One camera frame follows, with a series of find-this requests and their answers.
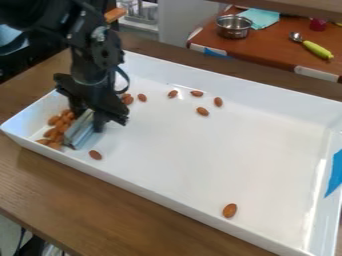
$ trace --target wooden table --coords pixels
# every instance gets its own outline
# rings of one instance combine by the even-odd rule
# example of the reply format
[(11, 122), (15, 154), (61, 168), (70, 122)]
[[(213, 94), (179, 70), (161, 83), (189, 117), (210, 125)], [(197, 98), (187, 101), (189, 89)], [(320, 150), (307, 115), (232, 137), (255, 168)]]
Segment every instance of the wooden table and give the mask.
[[(230, 8), (223, 14), (237, 14), (242, 10)], [(262, 30), (250, 30), (246, 39), (224, 39), (216, 33), (213, 18), (198, 28), (188, 40), (190, 49), (205, 48), (242, 60), (277, 67), (298, 74), (342, 83), (342, 27), (328, 23), (323, 32), (309, 29), (310, 20), (299, 17), (281, 17), (280, 21)], [(291, 31), (300, 32), (304, 39), (330, 50), (335, 58), (326, 61), (306, 50), (303, 45), (289, 40)]]
[[(120, 36), (130, 51), (342, 101), (336, 83)], [(68, 72), (69, 64), (64, 51), (0, 86), (0, 122), (49, 92), (52, 74)], [(0, 213), (74, 255), (272, 255), (23, 149), (2, 133), (0, 152)]]

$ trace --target pile of almonds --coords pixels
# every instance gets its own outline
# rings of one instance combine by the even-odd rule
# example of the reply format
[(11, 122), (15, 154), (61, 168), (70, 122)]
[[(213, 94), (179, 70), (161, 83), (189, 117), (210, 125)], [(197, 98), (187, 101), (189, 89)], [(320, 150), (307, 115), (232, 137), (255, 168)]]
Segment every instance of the pile of almonds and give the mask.
[(64, 139), (64, 133), (74, 120), (75, 115), (70, 109), (63, 110), (60, 115), (53, 116), (48, 120), (48, 125), (53, 127), (44, 133), (45, 139), (40, 139), (36, 142), (53, 149), (60, 149)]

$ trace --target white tray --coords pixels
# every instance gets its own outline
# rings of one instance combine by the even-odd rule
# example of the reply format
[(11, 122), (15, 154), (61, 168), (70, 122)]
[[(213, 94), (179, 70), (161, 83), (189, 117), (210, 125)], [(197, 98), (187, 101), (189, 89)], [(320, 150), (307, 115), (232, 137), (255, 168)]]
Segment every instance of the white tray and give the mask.
[[(79, 151), (34, 140), (67, 106), (52, 92), (1, 128), (14, 141), (279, 255), (334, 254), (341, 189), (324, 198), (341, 145), (342, 104), (127, 52), (126, 127), (109, 123)], [(168, 99), (167, 93), (180, 93)], [(205, 91), (190, 96), (191, 88)], [(213, 97), (224, 107), (213, 106)], [(209, 117), (196, 114), (204, 106)], [(95, 149), (103, 155), (88, 156)], [(238, 205), (232, 219), (221, 212)]]

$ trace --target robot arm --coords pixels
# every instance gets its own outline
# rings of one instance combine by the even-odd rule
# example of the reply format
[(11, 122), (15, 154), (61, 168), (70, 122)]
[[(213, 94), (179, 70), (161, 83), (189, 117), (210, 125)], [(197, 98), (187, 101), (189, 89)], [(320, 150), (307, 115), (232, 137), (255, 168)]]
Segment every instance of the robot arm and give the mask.
[(109, 120), (122, 125), (128, 108), (114, 90), (123, 63), (121, 42), (104, 15), (81, 0), (0, 0), (0, 23), (19, 30), (37, 29), (55, 35), (71, 47), (71, 75), (55, 74), (57, 91), (69, 99), (76, 116), (94, 110), (94, 130)]

